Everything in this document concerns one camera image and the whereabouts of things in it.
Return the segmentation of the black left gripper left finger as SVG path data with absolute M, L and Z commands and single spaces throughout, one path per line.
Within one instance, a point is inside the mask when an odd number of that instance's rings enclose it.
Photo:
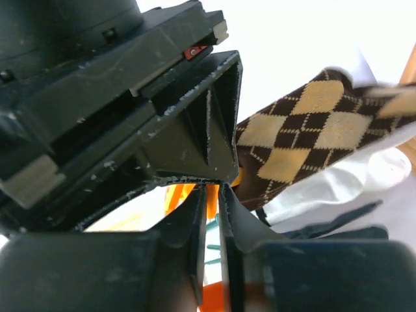
M 1 248 L 2 311 L 150 311 L 160 231 L 27 233 Z

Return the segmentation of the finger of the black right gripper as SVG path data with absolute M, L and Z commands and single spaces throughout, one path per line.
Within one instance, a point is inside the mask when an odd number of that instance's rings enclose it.
M 242 63 L 238 51 L 207 55 L 152 98 L 143 127 L 146 168 L 160 184 L 232 182 Z

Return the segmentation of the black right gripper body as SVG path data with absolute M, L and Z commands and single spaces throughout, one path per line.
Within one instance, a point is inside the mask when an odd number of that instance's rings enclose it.
M 200 1 L 1 2 L 1 231 L 82 231 L 160 184 L 152 98 L 227 38 Z

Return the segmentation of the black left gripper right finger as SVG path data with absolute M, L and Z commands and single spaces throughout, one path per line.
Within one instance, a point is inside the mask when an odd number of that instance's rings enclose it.
M 281 238 L 223 184 L 226 311 L 414 311 L 415 255 L 385 239 Z

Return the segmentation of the orange clothes peg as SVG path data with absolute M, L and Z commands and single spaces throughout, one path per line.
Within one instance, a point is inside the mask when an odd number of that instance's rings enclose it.
M 241 243 L 231 226 L 244 210 L 230 185 L 172 185 L 160 231 L 159 274 L 150 311 L 244 311 Z M 222 281 L 203 285 L 207 219 L 219 215 Z

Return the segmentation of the brown argyle sock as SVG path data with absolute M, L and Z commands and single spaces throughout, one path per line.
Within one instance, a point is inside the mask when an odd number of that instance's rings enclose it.
M 287 187 L 415 122 L 415 85 L 354 87 L 341 71 L 314 79 L 236 128 L 242 180 L 234 188 L 253 211 Z

